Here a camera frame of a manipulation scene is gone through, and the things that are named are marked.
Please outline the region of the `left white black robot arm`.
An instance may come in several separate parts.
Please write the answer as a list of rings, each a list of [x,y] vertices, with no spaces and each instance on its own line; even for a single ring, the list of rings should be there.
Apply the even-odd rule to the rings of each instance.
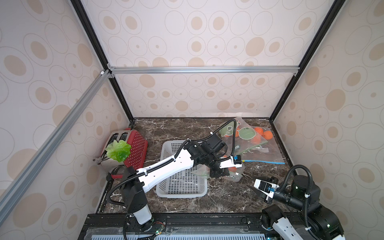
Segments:
[[[174,155],[158,163],[138,170],[127,168],[122,181],[107,193],[106,201],[125,207],[140,225],[146,225],[153,219],[146,197],[149,190],[163,180],[197,165],[209,167],[211,178],[228,176],[228,168],[221,168],[221,163],[232,162],[236,157],[235,148],[225,157],[227,150],[228,146],[216,134],[202,140],[187,139]]]

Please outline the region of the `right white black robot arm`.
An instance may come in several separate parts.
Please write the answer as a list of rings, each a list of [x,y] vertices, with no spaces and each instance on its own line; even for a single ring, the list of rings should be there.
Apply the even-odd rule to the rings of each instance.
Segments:
[[[277,201],[301,212],[304,230],[314,240],[344,240],[345,234],[337,215],[320,204],[321,189],[309,168],[295,165],[287,172],[283,182],[276,178],[260,178],[249,188],[265,203],[261,223],[266,231],[277,232],[284,240],[302,240],[282,209],[273,204]]]

